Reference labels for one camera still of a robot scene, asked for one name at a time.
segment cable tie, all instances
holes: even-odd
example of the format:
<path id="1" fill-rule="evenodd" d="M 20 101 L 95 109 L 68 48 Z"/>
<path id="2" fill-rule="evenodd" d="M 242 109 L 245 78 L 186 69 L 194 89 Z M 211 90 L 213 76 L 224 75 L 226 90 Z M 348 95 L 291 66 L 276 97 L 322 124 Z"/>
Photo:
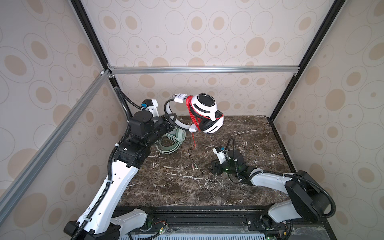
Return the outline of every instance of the cable tie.
<path id="1" fill-rule="evenodd" d="M 87 218 L 86 215 L 84 215 L 83 218 L 84 218 L 85 221 L 88 221 L 88 222 L 90 222 L 92 220 L 91 218 Z"/>

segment white headphones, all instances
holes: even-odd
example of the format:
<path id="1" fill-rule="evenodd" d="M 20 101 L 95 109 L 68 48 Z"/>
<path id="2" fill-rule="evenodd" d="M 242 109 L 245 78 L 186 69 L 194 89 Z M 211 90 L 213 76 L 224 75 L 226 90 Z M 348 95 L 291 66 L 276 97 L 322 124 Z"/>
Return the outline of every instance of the white headphones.
<path id="1" fill-rule="evenodd" d="M 164 105 L 164 111 L 168 114 L 172 114 L 169 107 L 171 101 L 178 103 L 184 103 L 187 99 L 186 94 L 177 94 L 174 98 L 170 98 Z M 199 128 L 205 133 L 216 132 L 224 123 L 224 114 L 217 110 L 217 104 L 213 97 L 206 93 L 200 93 L 192 97 L 190 101 L 186 101 L 188 109 L 197 118 L 200 118 Z M 175 125 L 186 131 L 196 132 L 197 126 L 195 124 L 187 125 L 175 120 Z"/>

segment wallpaper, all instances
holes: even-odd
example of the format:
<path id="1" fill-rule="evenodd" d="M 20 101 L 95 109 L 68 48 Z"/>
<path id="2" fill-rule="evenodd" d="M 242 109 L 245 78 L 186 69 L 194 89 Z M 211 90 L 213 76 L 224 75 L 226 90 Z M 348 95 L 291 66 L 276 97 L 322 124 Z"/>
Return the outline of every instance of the wallpaper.
<path id="1" fill-rule="evenodd" d="M 0 3 L 0 196 L 99 75 L 66 0 Z"/>
<path id="2" fill-rule="evenodd" d="M 338 239 L 384 239 L 384 1 L 342 9 L 275 125 L 336 201 Z"/>
<path id="3" fill-rule="evenodd" d="M 69 240 L 64 226 L 93 200 L 126 127 L 106 81 L 0 227 L 0 240 Z"/>
<path id="4" fill-rule="evenodd" d="M 113 66 L 298 65 L 333 0 L 83 0 Z"/>
<path id="5" fill-rule="evenodd" d="M 164 103 L 177 93 L 208 93 L 225 115 L 270 116 L 293 73 L 199 73 L 118 74 L 123 92 L 136 104 L 156 99 L 159 114 Z M 185 102 L 171 102 L 174 113 L 189 115 Z"/>

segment light blue grate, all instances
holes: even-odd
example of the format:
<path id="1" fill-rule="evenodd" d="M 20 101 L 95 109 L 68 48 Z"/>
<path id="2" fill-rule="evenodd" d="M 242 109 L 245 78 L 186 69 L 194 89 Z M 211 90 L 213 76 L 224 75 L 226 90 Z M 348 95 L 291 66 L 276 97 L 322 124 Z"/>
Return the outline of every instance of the light blue grate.
<path id="1" fill-rule="evenodd" d="M 150 237 L 151 235 L 134 235 L 133 240 Z M 128 235 L 120 237 L 120 240 L 129 240 Z M 262 233 L 237 233 L 237 234 L 172 234 L 160 235 L 155 240 L 266 240 Z"/>

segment marble tabletop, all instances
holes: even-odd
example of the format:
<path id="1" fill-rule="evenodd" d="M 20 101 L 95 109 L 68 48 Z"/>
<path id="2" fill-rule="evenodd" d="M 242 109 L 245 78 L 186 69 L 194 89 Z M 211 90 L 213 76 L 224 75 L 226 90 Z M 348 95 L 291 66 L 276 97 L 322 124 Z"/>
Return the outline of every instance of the marble tabletop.
<path id="1" fill-rule="evenodd" d="M 183 122 L 190 122 L 189 117 L 182 118 Z M 194 134 L 196 148 L 190 154 L 199 169 L 192 169 L 188 156 L 188 149 L 194 147 L 189 132 L 174 153 L 161 154 L 152 146 L 152 153 L 129 183 L 119 206 L 267 205 L 289 199 L 277 190 L 235 184 L 227 174 L 215 176 L 205 168 L 207 163 L 217 160 L 212 148 L 225 147 L 229 137 L 236 139 L 236 148 L 247 165 L 290 172 L 265 117 L 225 116 L 224 125 L 214 134 Z"/>

